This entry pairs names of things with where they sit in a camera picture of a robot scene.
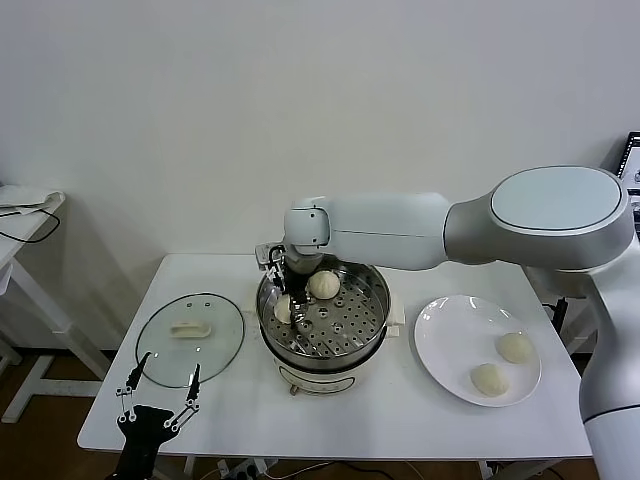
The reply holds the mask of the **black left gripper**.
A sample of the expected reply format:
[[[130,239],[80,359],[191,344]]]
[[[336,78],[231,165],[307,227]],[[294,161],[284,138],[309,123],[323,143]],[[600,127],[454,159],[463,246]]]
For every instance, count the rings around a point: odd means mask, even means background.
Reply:
[[[200,410],[199,363],[190,376],[184,408],[175,416],[171,410],[146,405],[134,406],[134,394],[150,356],[151,353],[146,352],[129,373],[125,384],[115,391],[121,405],[117,422],[125,443],[112,473],[113,478],[151,478],[160,446],[173,439],[176,436],[174,431],[180,431]]]

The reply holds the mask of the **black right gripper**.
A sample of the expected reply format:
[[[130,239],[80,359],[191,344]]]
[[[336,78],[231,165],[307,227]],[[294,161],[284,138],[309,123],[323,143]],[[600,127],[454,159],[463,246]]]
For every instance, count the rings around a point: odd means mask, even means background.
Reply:
[[[292,295],[289,300],[290,327],[298,330],[305,325],[311,297],[300,294],[304,291],[308,278],[320,264],[319,257],[286,257],[285,248],[269,250],[269,279],[282,294]]]

